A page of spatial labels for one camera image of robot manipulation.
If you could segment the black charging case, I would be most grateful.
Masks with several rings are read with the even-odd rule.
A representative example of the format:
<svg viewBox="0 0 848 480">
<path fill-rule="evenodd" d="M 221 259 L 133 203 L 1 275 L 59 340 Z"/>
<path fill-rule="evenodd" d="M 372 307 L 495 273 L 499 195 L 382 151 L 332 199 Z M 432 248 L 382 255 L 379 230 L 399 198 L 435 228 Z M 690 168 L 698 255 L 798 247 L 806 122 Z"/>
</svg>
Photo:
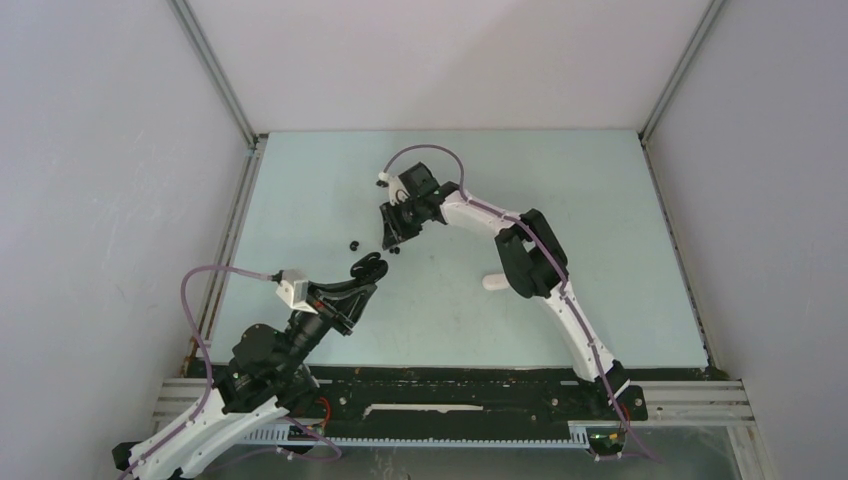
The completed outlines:
<svg viewBox="0 0 848 480">
<path fill-rule="evenodd" d="M 381 253 L 371 252 L 351 266 L 350 275 L 360 282 L 376 283 L 388 273 L 388 269 L 388 262 L 382 258 Z"/>
</svg>

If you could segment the white charging case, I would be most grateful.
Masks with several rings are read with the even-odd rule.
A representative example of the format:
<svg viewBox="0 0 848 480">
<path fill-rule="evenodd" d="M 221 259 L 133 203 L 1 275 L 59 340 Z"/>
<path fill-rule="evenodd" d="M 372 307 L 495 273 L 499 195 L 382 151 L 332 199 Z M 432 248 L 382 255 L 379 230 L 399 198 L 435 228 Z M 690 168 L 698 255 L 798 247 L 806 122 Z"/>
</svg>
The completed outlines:
<svg viewBox="0 0 848 480">
<path fill-rule="evenodd" d="M 488 274 L 482 278 L 482 286 L 487 291 L 501 291 L 510 287 L 504 273 Z"/>
</svg>

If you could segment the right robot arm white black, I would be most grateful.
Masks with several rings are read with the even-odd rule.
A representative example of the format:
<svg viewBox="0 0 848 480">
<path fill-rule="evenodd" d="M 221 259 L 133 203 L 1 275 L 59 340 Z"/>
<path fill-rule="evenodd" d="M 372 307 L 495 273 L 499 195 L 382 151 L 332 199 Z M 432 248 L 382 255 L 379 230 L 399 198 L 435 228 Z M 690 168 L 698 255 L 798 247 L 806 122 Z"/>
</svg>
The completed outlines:
<svg viewBox="0 0 848 480">
<path fill-rule="evenodd" d="M 500 281 L 523 298 L 543 302 L 557 319 L 573 369 L 588 383 L 581 392 L 585 411 L 606 418 L 620 407 L 631 379 L 579 305 L 567 256 L 540 211 L 503 210 L 455 182 L 439 183 L 422 163 L 399 175 L 383 170 L 376 185 L 385 188 L 389 197 L 380 206 L 383 249 L 395 249 L 417 237 L 427 222 L 492 239 L 501 263 Z"/>
</svg>

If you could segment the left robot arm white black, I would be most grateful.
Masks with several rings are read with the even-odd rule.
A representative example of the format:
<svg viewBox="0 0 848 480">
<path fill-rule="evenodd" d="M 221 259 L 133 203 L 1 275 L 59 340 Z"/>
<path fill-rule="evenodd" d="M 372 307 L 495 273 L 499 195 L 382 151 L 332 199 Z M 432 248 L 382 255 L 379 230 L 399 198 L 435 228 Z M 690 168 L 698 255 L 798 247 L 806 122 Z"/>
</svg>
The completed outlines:
<svg viewBox="0 0 848 480">
<path fill-rule="evenodd" d="M 247 434 L 274 420 L 304 416 L 318 384 L 305 361 L 332 330 L 351 334 L 385 276 L 358 268 L 347 281 L 322 284 L 297 270 L 264 274 L 292 314 L 285 329 L 258 323 L 246 329 L 225 369 L 207 374 L 200 397 L 146 440 L 112 450 L 123 479 L 192 479 Z"/>
</svg>

